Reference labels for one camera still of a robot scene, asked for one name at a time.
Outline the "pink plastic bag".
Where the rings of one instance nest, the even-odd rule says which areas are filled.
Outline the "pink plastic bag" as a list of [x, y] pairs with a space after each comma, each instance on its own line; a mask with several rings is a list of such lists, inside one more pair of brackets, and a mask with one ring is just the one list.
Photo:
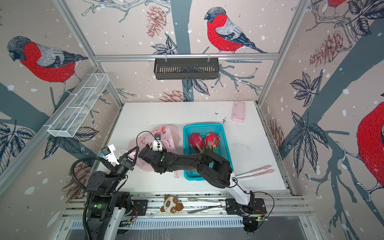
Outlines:
[[[162, 125], [157, 126], [151, 131], [152, 135], [161, 135], [161, 141], [163, 145], [163, 150], [166, 149], [167, 152], [176, 153], [176, 147], [181, 141], [179, 132], [175, 126], [171, 125]], [[143, 133], [140, 134], [138, 138], [138, 146], [140, 147], [140, 150], [145, 147], [145, 145], [150, 145], [152, 148], [152, 145], [154, 143], [154, 137], [150, 133]], [[122, 156], [124, 153], [126, 153], [128, 150], [132, 149], [136, 146], [136, 140], [132, 140], [128, 148], [120, 150], [119, 155]], [[140, 157], [138, 157], [136, 166], [146, 172], [153, 172], [153, 168], [150, 164], [146, 163], [144, 160], [142, 160]], [[174, 178], [178, 179], [180, 177], [180, 171], [173, 172]]]

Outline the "teal plastic basket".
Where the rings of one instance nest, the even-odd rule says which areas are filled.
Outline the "teal plastic basket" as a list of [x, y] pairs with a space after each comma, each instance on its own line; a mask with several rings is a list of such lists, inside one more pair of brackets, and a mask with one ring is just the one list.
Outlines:
[[197, 154], [197, 150], [190, 145], [190, 135], [192, 133], [198, 133], [201, 135], [203, 140], [209, 133], [215, 133], [219, 137], [219, 145], [217, 147], [218, 154], [230, 162], [230, 166], [233, 169], [231, 154], [226, 139], [224, 126], [220, 123], [204, 123], [204, 124], [193, 124], [186, 125], [183, 128], [184, 135], [184, 155]]

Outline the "red dragon fruit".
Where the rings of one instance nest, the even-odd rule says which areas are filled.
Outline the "red dragon fruit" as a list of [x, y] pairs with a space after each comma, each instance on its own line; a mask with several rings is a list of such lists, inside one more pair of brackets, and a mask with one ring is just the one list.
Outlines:
[[199, 154], [204, 152], [204, 141], [199, 133], [191, 133], [189, 136], [190, 146]]

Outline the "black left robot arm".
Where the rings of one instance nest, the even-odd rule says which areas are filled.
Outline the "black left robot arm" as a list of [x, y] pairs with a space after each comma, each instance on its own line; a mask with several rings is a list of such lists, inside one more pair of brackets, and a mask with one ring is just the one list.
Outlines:
[[[128, 171], [132, 171], [137, 162], [139, 147], [124, 153], [116, 166], [106, 159], [83, 158], [75, 161], [70, 168], [74, 182], [86, 192], [87, 199], [83, 211], [82, 222], [86, 240], [114, 240], [119, 234], [118, 228], [125, 215], [133, 216], [125, 224], [131, 225], [138, 216], [139, 210], [134, 206], [129, 192], [121, 192], [122, 180], [128, 179]], [[76, 176], [75, 167], [81, 162], [99, 160], [110, 172], [97, 171], [89, 176], [87, 185]]]

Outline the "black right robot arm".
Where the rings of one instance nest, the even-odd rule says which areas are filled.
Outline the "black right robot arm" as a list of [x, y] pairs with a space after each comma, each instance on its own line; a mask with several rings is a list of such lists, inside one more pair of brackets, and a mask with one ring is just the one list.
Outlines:
[[245, 213], [250, 214], [254, 210], [255, 194], [239, 183], [230, 162], [212, 150], [178, 155], [156, 152], [146, 145], [139, 152], [139, 157], [159, 174], [181, 170], [197, 172], [210, 185], [228, 191]]

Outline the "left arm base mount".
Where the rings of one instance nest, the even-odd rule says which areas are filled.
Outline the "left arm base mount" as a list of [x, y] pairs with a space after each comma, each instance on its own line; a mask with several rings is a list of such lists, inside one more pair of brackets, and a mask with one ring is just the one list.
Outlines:
[[125, 216], [138, 217], [145, 216], [148, 208], [148, 200], [132, 200], [132, 206]]

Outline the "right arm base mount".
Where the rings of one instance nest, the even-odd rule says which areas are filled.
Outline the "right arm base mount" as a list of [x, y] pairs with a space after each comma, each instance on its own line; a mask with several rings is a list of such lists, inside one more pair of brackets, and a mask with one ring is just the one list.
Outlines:
[[247, 217], [250, 215], [266, 215], [267, 209], [262, 198], [254, 199], [253, 205], [245, 206], [238, 204], [235, 199], [226, 199], [226, 212], [228, 215]]

